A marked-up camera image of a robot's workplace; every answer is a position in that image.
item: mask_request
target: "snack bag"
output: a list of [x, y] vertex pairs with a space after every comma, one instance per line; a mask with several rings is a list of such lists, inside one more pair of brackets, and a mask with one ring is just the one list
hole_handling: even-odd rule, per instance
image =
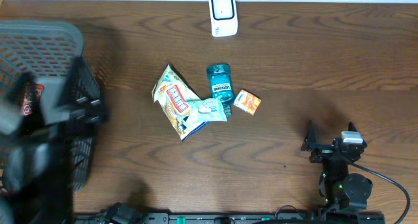
[[[35, 84], [35, 94], [36, 98], [38, 100], [38, 103], [40, 101], [40, 96], [42, 95], [42, 92], [44, 91], [45, 87], [40, 84]], [[25, 94], [24, 94], [24, 101], [22, 103], [22, 115], [28, 116], [32, 114], [32, 101], [31, 101], [31, 92], [29, 90], [29, 87], [26, 87]]]
[[159, 102], [163, 112], [182, 140], [206, 125], [206, 122], [186, 124], [191, 110], [191, 105], [188, 102], [200, 101], [201, 99], [193, 93], [168, 64], [152, 89], [152, 98], [154, 102]]

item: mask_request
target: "orange package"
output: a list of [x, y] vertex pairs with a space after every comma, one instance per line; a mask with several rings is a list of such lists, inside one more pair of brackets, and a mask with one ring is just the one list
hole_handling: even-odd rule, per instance
[[247, 113], [250, 113], [253, 116], [260, 103], [260, 98], [241, 89], [240, 93], [235, 98], [234, 106]]

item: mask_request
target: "wooden table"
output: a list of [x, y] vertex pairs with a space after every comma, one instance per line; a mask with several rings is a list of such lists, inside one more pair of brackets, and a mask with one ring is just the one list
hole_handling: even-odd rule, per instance
[[[418, 221], [418, 5], [239, 3], [239, 32], [215, 39], [207, 3], [5, 1], [0, 19], [63, 20], [84, 34], [111, 120], [100, 132], [77, 212], [115, 202], [172, 212], [273, 212], [324, 204], [321, 165], [300, 145], [308, 120], [323, 142], [349, 121], [369, 144], [359, 164], [410, 192]], [[228, 63], [234, 92], [262, 98], [233, 108], [181, 142], [151, 90], [171, 63], [210, 96], [206, 67]], [[368, 210], [393, 223], [403, 193], [371, 174]]]

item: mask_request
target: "plastic basket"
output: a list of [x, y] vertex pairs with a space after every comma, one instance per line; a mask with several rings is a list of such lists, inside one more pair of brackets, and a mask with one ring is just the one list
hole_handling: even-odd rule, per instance
[[[100, 96], [87, 65], [77, 71], [71, 70], [73, 57], [82, 56], [82, 48], [81, 32], [65, 22], [0, 21], [0, 97], [14, 87], [20, 73], [31, 72], [35, 83], [44, 86], [40, 109], [45, 124], [67, 120], [69, 110], [57, 109], [58, 101], [62, 106], [76, 98]], [[60, 96], [68, 83], [73, 83], [69, 88], [70, 97], [63, 101]], [[88, 178], [94, 142], [94, 136], [71, 139], [74, 192], [81, 189]], [[0, 145], [1, 174], [7, 154], [6, 148]], [[3, 183], [0, 188], [5, 192]]]

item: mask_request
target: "blue bottle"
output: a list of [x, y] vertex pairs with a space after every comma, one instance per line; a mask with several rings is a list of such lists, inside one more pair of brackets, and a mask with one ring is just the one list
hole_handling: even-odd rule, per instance
[[223, 109], [227, 117], [231, 116], [231, 104], [234, 102], [231, 84], [231, 68], [228, 64], [211, 65], [206, 69], [212, 97], [221, 96]]

